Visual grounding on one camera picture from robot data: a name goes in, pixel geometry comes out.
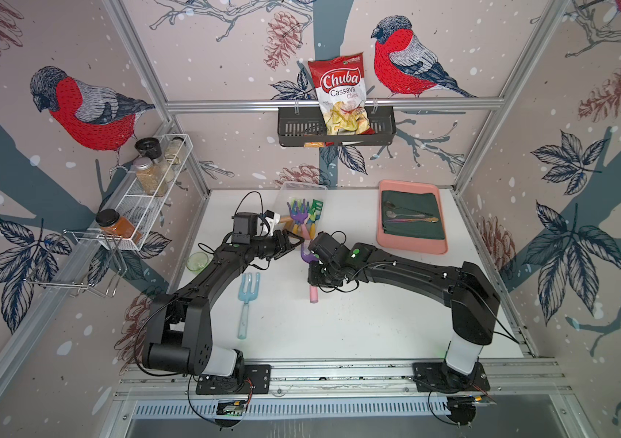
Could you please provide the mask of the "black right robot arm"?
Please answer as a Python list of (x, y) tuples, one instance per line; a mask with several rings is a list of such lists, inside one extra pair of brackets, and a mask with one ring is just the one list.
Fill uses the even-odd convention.
[(308, 246), (316, 260), (308, 269), (308, 282), (323, 289), (346, 283), (376, 283), (429, 297), (451, 310), (453, 336), (445, 367), (471, 374), (480, 353), (492, 343), (500, 298), (480, 266), (438, 266), (398, 257), (377, 246), (357, 243), (348, 248), (328, 233), (320, 233)]

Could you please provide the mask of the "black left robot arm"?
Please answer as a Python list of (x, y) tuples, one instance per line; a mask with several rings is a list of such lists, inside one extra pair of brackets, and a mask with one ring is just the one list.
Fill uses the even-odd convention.
[(150, 315), (138, 333), (140, 367), (167, 375), (239, 377), (243, 354), (215, 346), (211, 310), (257, 259), (278, 260), (304, 242), (300, 235), (277, 229), (268, 219), (268, 213), (234, 214), (233, 230), (213, 251), (203, 271), (177, 292), (152, 300)]

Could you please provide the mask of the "purple rake pink handle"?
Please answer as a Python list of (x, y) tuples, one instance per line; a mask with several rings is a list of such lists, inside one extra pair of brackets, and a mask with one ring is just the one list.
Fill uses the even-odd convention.
[(308, 250), (308, 241), (301, 245), (300, 250), (302, 260), (308, 264), (308, 296), (310, 297), (311, 304), (317, 304), (319, 302), (318, 287), (311, 282), (312, 269), (317, 265), (317, 257)]
[(300, 233), (306, 241), (310, 241), (310, 233), (306, 226), (306, 222), (310, 216), (310, 204), (308, 201), (306, 199), (302, 201), (295, 199), (292, 203), (288, 203), (288, 211), (290, 212), (293, 223), (293, 233)]

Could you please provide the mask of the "green rake wooden handle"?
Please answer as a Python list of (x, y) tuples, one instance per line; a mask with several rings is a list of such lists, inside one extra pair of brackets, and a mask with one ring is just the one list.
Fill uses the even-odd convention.
[(308, 233), (311, 239), (317, 235), (317, 222), (321, 219), (323, 206), (324, 203), (321, 200), (314, 200), (311, 204), (310, 216), (307, 222)]

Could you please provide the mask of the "light blue rake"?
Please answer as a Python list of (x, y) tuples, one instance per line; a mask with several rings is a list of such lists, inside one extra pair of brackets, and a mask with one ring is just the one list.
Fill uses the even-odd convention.
[(261, 281), (261, 274), (244, 274), (238, 291), (238, 299), (242, 302), (237, 339), (246, 339), (248, 336), (248, 320), (250, 303), (257, 299)]

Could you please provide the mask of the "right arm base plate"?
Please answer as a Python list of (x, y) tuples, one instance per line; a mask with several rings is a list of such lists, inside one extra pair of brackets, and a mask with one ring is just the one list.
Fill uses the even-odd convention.
[(471, 374), (461, 374), (449, 368), (444, 361), (422, 361), (412, 364), (413, 382), (418, 392), (489, 392), (491, 387), (480, 361)]

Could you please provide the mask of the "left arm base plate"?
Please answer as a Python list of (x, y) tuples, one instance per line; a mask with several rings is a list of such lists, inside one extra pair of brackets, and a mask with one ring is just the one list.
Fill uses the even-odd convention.
[(201, 375), (196, 384), (196, 395), (268, 394), (271, 366), (268, 364), (237, 367), (232, 376)]

